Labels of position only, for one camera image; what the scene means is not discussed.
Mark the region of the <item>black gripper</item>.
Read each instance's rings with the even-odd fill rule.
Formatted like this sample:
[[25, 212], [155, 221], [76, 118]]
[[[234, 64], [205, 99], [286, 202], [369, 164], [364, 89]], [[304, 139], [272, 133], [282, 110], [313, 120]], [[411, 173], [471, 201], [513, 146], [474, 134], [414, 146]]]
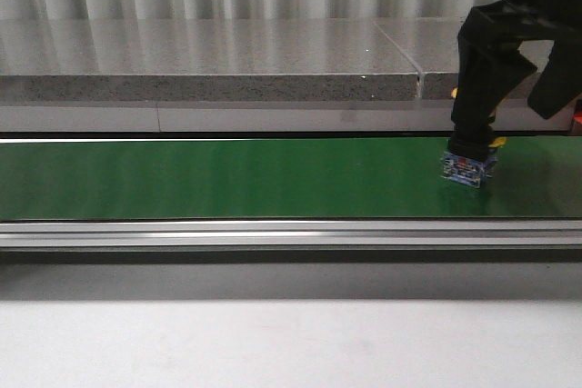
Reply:
[[581, 0], [498, 0], [474, 6], [459, 34], [457, 96], [448, 151], [485, 160], [501, 101], [537, 67], [520, 52], [529, 41], [552, 41], [545, 69], [527, 98], [550, 119], [581, 94]]

